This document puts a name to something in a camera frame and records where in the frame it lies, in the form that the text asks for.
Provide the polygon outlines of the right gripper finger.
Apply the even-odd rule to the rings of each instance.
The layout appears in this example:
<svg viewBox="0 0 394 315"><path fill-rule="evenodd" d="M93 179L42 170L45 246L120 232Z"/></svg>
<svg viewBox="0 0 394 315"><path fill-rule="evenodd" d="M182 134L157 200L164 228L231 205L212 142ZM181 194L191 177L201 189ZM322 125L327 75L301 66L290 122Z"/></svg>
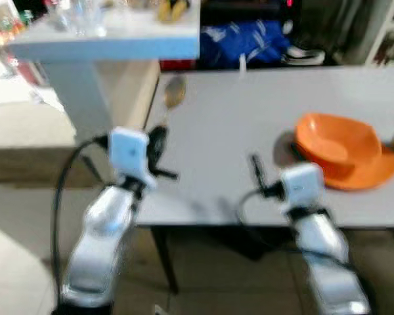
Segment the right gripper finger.
<svg viewBox="0 0 394 315"><path fill-rule="evenodd" d="M249 156L249 162L252 168L252 177L256 183L258 191L263 191L268 186L264 181L264 171L263 171L263 163L260 157L257 154L251 154Z"/></svg>

